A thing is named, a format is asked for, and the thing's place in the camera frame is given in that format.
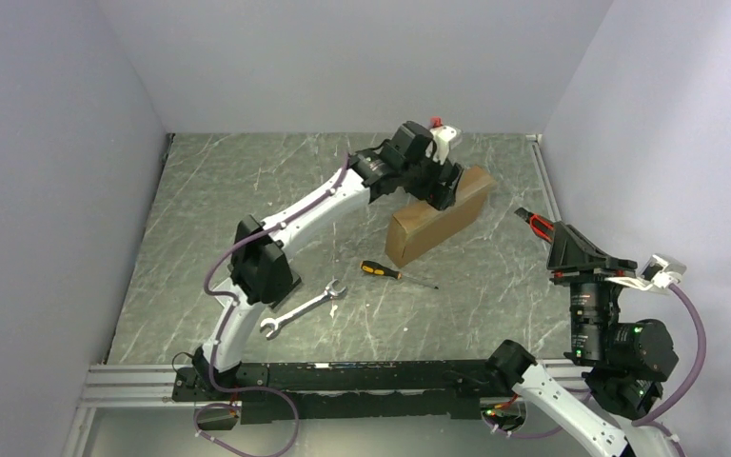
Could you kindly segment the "red handled box cutter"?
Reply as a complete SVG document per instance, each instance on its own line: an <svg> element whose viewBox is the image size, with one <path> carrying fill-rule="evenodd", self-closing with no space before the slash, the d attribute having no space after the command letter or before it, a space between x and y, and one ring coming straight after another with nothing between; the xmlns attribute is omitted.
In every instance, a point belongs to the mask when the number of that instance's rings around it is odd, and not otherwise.
<svg viewBox="0 0 731 457"><path fill-rule="evenodd" d="M514 214L529 226L535 236L548 244L553 243L554 225L550 220L522 207L517 208Z"/></svg>

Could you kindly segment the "brown cardboard express box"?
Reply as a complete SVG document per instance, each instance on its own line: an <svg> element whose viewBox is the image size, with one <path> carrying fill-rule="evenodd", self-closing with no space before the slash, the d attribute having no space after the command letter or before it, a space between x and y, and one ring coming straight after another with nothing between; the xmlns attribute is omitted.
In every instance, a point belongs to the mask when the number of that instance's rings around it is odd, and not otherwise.
<svg viewBox="0 0 731 457"><path fill-rule="evenodd" d="M483 168L467 169L456 190L453 206L436 210L419 201L395 211L387 227L385 254L397 267L417 260L474 223L496 180Z"/></svg>

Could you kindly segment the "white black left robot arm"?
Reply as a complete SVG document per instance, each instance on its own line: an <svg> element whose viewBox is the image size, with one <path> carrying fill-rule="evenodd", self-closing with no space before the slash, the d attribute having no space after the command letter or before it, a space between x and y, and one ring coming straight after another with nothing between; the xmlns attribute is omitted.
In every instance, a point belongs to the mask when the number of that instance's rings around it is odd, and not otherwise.
<svg viewBox="0 0 731 457"><path fill-rule="evenodd" d="M356 150L321 186L264 219L242 219L233 246L216 263L228 278L217 286L210 268L206 295L224 309L211 337L195 351L198 388L221 400L235 387L247 339L267 306L275 307L301 283L290 261L315 233L398 189L442 211L454 206L464 167L449 157L462 140L449 125L413 121L375 147Z"/></svg>

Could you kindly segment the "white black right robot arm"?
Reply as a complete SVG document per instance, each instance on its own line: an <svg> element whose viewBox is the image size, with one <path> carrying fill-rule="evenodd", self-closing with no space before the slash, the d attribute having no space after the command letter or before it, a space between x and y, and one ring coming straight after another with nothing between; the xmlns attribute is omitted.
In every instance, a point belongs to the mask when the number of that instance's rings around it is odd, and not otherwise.
<svg viewBox="0 0 731 457"><path fill-rule="evenodd" d="M662 254L645 268L613 257L573 226L519 209L533 233L550 246L546 268L551 282L569 289L570 349L565 358L585 369L590 397L612 424L549 374L520 344L503 341L485 362L486 381L499 395L514 393L546 413L593 456L676 456L659 431L638 431L662 397L662 384L679 357L666 325L657 319L620 321L619 296L626 288L665 292L686 266Z"/></svg>

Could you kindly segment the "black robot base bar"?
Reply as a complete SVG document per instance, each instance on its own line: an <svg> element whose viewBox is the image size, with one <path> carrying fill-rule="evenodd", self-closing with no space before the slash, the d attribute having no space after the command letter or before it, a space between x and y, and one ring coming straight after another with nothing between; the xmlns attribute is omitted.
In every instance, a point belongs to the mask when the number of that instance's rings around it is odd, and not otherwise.
<svg viewBox="0 0 731 457"><path fill-rule="evenodd" d="M515 427L526 416L524 400L491 380L481 360L243 363L216 381L199 368L177 368L171 398L232 406L244 425L445 416Z"/></svg>

